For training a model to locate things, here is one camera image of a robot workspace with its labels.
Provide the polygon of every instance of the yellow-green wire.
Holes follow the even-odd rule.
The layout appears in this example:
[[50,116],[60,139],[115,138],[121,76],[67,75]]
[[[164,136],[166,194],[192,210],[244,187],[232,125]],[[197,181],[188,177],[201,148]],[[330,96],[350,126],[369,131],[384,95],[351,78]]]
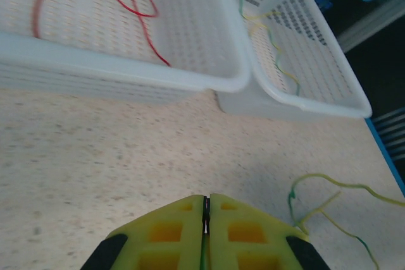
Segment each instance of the yellow-green wire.
[[400,202],[398,200],[394,200],[394,199],[390,199],[388,197],[384,197],[380,194],[377,194],[375,191],[373,191],[369,186],[360,184],[360,183],[356,183],[356,184],[350,184],[350,183],[341,183],[339,181],[334,180],[333,178],[329,177],[328,175],[322,174],[322,173],[310,173],[310,174],[305,174],[300,176],[299,178],[297,178],[291,185],[291,191],[289,193],[289,197],[288,197],[288,205],[289,205],[289,209],[290,209],[290,215],[292,220],[294,221],[294,226],[298,226],[302,232],[304,232],[305,234],[309,234],[309,231],[305,228],[304,223],[311,218],[314,214],[316,214],[317,212],[322,213],[336,228],[338,228],[341,232],[343,232],[344,234],[346,234],[349,237],[355,238],[357,239],[367,250],[368,255],[370,256],[370,259],[373,261],[375,267],[377,270],[380,269],[380,266],[378,265],[377,260],[374,258],[370,248],[367,246],[366,242],[364,240],[362,240],[360,237],[353,235],[349,232],[347,232],[345,229],[343,229],[341,226],[339,226],[328,214],[325,213],[325,211],[323,211],[323,209],[329,204],[331,203],[331,201],[333,201],[334,199],[336,199],[339,195],[340,192],[337,192],[334,196],[330,197],[326,202],[324,202],[322,205],[320,205],[319,207],[317,207],[316,209],[312,210],[311,212],[309,212],[307,215],[305,215],[300,221],[298,221],[296,219],[296,217],[294,216],[294,211],[292,208],[292,199],[294,199],[296,197],[295,194],[295,187],[297,186],[297,184],[300,181],[303,181],[307,178],[312,178],[312,177],[319,177],[319,178],[324,178],[327,181],[329,181],[330,183],[333,183],[334,185],[337,185],[338,187],[342,187],[342,188],[357,188],[357,189],[365,189],[368,193],[370,193],[372,196],[374,196],[375,198],[382,200],[384,202],[388,202],[390,204],[394,204],[397,206],[401,206],[401,207],[405,207],[405,202]]
[[[243,0],[239,0],[239,13],[240,13],[240,15],[241,15],[244,19],[246,19],[246,20],[256,20],[256,19],[260,19],[260,18],[267,17],[267,16],[279,14],[279,12],[271,11],[271,12],[267,12],[267,13],[260,14],[260,15],[256,15],[256,16],[245,16],[245,15],[243,14]],[[269,40],[270,40],[270,43],[271,43],[272,46],[278,51],[278,52],[276,53],[276,59],[275,59],[275,64],[274,64],[275,67],[276,67],[276,69],[277,69],[278,71],[280,71],[281,73],[283,73],[284,75],[286,75],[286,76],[290,77],[291,79],[293,79],[293,81],[297,84],[296,95],[299,95],[299,91],[300,91],[301,86],[299,85],[298,79],[297,79],[293,74],[290,74],[290,73],[288,73],[288,72],[286,72],[286,71],[283,71],[283,70],[280,68],[280,66],[278,65],[278,63],[279,63],[279,61],[280,61],[281,48],[279,48],[279,47],[276,45],[276,43],[274,43],[273,36],[271,35],[270,28],[269,28],[267,25],[265,25],[265,24],[263,24],[263,23],[260,23],[260,22],[254,23],[252,29],[250,29],[250,31],[249,31],[249,36],[253,36],[253,33],[254,33],[259,27],[267,29],[268,38],[269,38]]]

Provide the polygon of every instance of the white plastic basket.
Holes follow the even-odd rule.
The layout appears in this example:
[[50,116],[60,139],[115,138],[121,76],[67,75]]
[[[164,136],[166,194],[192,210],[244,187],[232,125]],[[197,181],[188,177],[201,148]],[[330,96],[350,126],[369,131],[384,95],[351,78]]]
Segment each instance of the white plastic basket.
[[299,95],[295,81],[275,66],[278,51],[267,29],[259,28],[249,38],[245,28],[252,21],[242,21],[234,5],[239,0],[228,1],[238,19],[235,30],[246,45],[254,79],[237,94],[218,93],[225,112],[285,120],[371,115],[370,103],[314,0],[244,0],[245,15],[274,12],[259,22],[271,30],[281,48],[279,67],[298,79]]
[[[166,103],[204,89],[235,92],[250,77],[224,0],[154,0],[160,16],[144,20],[172,68],[115,0],[45,0],[42,40],[32,37],[34,1],[0,0],[0,87]],[[148,0],[137,4],[153,12]]]

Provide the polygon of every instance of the perforated basket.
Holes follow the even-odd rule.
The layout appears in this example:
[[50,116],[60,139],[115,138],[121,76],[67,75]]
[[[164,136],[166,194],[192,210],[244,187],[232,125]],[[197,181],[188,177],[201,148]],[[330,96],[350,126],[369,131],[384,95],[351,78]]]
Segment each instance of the perforated basket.
[[[370,103],[314,0],[243,0],[246,16],[273,13],[254,21],[242,21],[234,6],[239,0],[229,1],[233,2],[230,9],[239,23],[235,30],[240,31],[246,45],[255,81],[269,100],[309,113],[354,118],[371,115]],[[251,29],[256,22],[270,29],[273,44],[265,27],[258,27],[248,36],[246,29]],[[297,84],[288,74],[298,79],[298,94]],[[243,98],[241,94],[243,92],[238,95],[239,100]],[[263,94],[253,96],[250,102],[263,107],[263,103],[258,102],[264,99]],[[288,112],[289,115],[294,113],[291,109]]]
[[[0,87],[166,103],[204,89],[235,92],[249,79],[224,0],[154,0],[159,17],[144,21],[171,68],[115,0],[45,0],[42,40],[32,37],[34,1],[0,0]],[[137,4],[153,12],[148,0]]]

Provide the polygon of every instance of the speckled countertop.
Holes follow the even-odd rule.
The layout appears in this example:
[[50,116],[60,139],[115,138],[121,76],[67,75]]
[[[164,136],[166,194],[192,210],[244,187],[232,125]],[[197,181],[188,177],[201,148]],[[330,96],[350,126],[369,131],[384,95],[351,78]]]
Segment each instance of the speckled countertop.
[[[0,269],[80,269],[114,228],[193,193],[220,192],[291,223],[292,179],[323,172],[404,199],[364,121],[286,123],[222,113],[212,92],[170,106],[0,90]],[[334,186],[299,186],[298,215]],[[363,190],[327,207],[382,269],[405,269],[405,210]],[[332,269],[373,269],[321,215]]]

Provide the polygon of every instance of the table surface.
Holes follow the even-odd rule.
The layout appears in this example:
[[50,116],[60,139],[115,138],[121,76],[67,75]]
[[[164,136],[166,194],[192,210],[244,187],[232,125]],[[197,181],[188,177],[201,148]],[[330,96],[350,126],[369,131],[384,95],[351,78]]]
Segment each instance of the table surface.
[[[111,230],[195,193],[224,193],[292,223],[290,185],[310,172],[404,200],[363,120],[232,116],[212,92],[148,106],[0,90],[0,269],[80,269]],[[303,182],[298,216],[336,189]],[[326,210],[381,269],[405,269],[404,208],[343,190]],[[374,269],[322,215],[308,228],[331,269]]]

